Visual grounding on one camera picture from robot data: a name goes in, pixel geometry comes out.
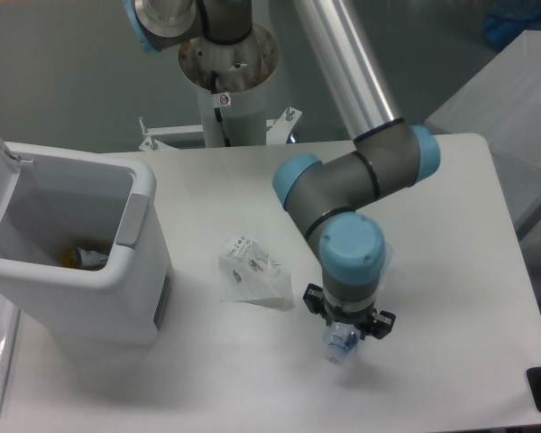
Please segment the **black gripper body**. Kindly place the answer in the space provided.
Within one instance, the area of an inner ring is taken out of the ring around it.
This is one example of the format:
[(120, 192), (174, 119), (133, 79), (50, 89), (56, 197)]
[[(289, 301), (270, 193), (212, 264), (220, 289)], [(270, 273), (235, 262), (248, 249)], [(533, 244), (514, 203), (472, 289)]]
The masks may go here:
[(327, 326), (333, 323), (353, 325), (361, 332), (370, 332), (374, 325), (376, 295), (358, 301), (342, 301), (328, 292), (324, 295), (324, 320)]

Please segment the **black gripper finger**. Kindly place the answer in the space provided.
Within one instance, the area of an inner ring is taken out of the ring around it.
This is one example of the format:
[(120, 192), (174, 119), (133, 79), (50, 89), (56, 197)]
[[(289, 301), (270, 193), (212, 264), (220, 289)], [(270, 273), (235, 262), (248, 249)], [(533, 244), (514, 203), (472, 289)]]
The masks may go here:
[(303, 301), (311, 314), (323, 317), (325, 315), (325, 303), (323, 288), (309, 283), (303, 295)]
[(371, 315), (359, 325), (361, 332), (361, 340), (367, 336), (372, 336), (376, 339), (383, 339), (393, 329), (396, 321), (396, 315), (382, 310), (373, 309)]

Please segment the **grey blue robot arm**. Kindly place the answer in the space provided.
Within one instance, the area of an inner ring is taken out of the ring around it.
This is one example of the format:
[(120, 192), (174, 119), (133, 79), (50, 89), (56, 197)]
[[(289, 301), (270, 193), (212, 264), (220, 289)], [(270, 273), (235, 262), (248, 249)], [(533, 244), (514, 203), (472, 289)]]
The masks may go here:
[[(142, 48), (179, 50), (179, 65), (199, 94), (209, 147), (266, 141), (261, 103), (252, 92), (275, 71), (278, 47), (252, 18), (249, 1), (127, 1)], [(399, 115), (368, 39), (348, 1), (298, 1), (313, 52), (354, 150), (329, 162), (302, 154), (283, 162), (272, 186), (322, 268), (304, 301), (349, 339), (383, 338), (395, 316), (375, 300), (386, 258), (378, 225), (360, 214), (375, 201), (432, 176), (441, 162), (435, 137)]]

